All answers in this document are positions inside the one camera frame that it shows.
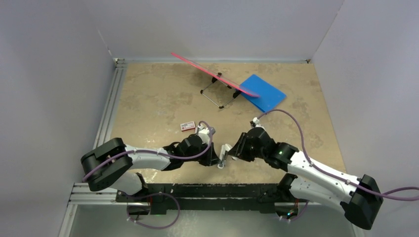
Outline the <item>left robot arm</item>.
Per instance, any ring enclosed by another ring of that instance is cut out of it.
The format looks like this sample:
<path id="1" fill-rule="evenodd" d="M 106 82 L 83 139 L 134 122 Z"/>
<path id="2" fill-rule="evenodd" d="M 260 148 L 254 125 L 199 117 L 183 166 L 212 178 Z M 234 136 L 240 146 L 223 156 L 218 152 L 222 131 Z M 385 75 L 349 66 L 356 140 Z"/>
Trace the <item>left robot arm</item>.
<path id="1" fill-rule="evenodd" d="M 146 183 L 140 174 L 132 172 L 133 169 L 171 171 L 188 161 L 203 166 L 218 163 L 208 135 L 192 134 L 158 149 L 140 149 L 126 145 L 122 138 L 113 138 L 82 156 L 83 182 L 88 183 L 92 192 L 112 188 L 141 202 L 147 197 Z"/>

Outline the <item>red white staple box sleeve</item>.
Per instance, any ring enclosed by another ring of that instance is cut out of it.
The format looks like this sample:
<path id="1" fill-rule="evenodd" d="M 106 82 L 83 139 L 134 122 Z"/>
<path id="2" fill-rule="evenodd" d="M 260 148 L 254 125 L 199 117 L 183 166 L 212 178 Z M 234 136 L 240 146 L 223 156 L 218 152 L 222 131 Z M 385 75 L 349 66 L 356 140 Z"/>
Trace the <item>red white staple box sleeve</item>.
<path id="1" fill-rule="evenodd" d="M 196 125 L 195 125 L 194 121 L 185 122 L 185 123 L 180 124 L 180 130 L 182 132 L 189 131 L 189 130 L 195 130 L 195 128 L 196 128 Z"/>

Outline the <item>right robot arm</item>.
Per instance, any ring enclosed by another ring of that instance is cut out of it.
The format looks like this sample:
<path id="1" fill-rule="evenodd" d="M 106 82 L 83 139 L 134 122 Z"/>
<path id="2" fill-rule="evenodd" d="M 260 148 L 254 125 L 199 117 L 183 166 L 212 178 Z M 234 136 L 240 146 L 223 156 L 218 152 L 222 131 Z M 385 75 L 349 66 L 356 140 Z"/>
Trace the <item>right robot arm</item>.
<path id="1" fill-rule="evenodd" d="M 374 178 L 359 178 L 330 168 L 285 142 L 275 142 L 262 127 L 242 133 L 228 155 L 244 160 L 263 159 L 286 172 L 276 188 L 284 201 L 308 200 L 344 214 L 353 225 L 370 230 L 383 203 Z"/>

